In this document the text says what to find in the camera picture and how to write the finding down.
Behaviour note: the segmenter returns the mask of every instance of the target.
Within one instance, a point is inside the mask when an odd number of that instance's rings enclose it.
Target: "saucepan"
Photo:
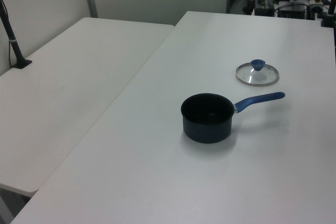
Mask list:
[[[183,130],[194,141],[216,143],[230,135],[234,113],[239,113],[251,104],[283,97],[285,93],[276,92],[246,98],[232,104],[230,100],[219,94],[196,94],[182,103]]]

